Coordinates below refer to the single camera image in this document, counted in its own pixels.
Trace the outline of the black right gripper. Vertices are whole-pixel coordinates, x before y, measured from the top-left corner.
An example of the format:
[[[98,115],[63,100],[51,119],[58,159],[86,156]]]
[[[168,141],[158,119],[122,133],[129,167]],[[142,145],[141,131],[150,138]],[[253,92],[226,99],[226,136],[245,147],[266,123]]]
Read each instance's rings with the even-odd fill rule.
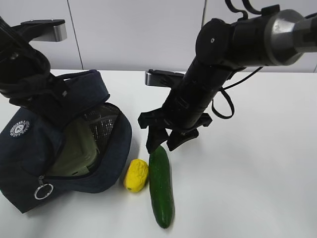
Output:
[[[148,126],[146,149],[149,154],[154,152],[163,142],[167,141],[169,151],[173,151],[185,142],[199,136],[196,128],[207,127],[212,122],[205,113],[212,97],[169,96],[162,107],[143,112],[138,118],[140,128]],[[166,128],[175,130],[192,130],[189,132],[172,131],[168,137]]]

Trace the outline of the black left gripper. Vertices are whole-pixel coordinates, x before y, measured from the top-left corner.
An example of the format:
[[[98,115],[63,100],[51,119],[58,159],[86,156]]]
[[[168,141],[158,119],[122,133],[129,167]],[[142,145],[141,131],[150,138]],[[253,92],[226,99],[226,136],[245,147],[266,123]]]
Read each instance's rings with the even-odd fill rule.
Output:
[[[63,128],[82,114],[82,75],[10,76],[8,98],[18,107],[11,120],[40,119]]]

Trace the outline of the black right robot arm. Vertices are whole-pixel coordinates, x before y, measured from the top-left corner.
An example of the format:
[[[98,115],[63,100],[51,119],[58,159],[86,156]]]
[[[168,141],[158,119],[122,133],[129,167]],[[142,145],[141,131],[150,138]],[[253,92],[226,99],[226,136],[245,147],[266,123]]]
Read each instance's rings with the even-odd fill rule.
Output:
[[[146,149],[154,152],[162,143],[174,150],[197,138],[200,126],[212,119],[206,108],[217,93],[226,94],[225,82],[234,74],[254,67],[294,64],[303,54],[317,50],[317,16],[303,16],[293,9],[271,5],[261,10],[243,2],[242,17],[226,23],[214,18],[200,30],[196,55],[187,71],[146,72],[146,84],[168,87],[170,93],[162,106],[142,112],[140,128],[148,130]]]

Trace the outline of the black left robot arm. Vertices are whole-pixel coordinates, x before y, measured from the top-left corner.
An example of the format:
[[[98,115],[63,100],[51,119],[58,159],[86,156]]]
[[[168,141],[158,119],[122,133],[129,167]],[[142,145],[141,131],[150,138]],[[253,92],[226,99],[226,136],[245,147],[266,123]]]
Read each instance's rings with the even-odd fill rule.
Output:
[[[70,88],[65,77],[51,73],[48,58],[30,42],[61,42],[66,38],[63,19],[30,20],[15,26],[0,21],[0,93],[11,104],[58,127],[71,120],[67,108]]]

